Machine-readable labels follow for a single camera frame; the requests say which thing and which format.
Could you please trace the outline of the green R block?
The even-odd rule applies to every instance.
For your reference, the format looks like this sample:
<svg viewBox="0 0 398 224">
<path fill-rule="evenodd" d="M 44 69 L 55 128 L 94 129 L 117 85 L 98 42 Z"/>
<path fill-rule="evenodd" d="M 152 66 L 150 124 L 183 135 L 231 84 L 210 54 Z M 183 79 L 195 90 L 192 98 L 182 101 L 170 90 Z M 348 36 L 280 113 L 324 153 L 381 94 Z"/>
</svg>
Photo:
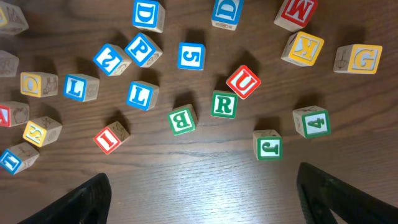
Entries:
<svg viewBox="0 0 398 224">
<path fill-rule="evenodd" d="M 215 90 L 212 97 L 211 116 L 235 119 L 238 95 L 228 91 Z"/>
</svg>

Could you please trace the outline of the yellow O block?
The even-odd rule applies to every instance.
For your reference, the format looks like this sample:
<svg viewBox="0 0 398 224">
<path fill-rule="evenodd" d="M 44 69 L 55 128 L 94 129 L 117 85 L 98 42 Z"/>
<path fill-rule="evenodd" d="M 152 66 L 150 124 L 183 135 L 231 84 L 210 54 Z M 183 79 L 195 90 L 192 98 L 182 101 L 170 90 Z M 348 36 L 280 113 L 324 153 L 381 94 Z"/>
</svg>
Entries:
<svg viewBox="0 0 398 224">
<path fill-rule="evenodd" d="M 58 95 L 58 76 L 45 72 L 21 72 L 21 94 L 44 98 Z"/>
</svg>

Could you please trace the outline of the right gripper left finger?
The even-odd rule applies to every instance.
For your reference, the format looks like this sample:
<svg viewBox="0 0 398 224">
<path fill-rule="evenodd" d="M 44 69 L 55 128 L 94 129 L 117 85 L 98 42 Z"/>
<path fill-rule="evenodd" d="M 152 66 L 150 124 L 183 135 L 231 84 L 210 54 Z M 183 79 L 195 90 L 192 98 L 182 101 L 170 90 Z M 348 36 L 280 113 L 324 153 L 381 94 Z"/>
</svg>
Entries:
<svg viewBox="0 0 398 224">
<path fill-rule="evenodd" d="M 106 224 L 111 196 L 107 175 L 99 173 L 20 224 Z"/>
</svg>

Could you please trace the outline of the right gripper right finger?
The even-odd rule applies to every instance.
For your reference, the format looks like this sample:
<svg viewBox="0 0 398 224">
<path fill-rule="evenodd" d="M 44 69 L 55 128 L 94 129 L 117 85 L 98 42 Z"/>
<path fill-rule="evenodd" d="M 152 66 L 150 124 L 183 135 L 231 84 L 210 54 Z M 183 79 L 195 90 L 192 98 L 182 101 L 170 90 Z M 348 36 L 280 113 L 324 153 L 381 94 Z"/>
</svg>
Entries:
<svg viewBox="0 0 398 224">
<path fill-rule="evenodd" d="M 334 213 L 346 223 L 397 223 L 396 207 L 307 162 L 300 164 L 296 185 L 307 223 L 336 223 Z"/>
</svg>

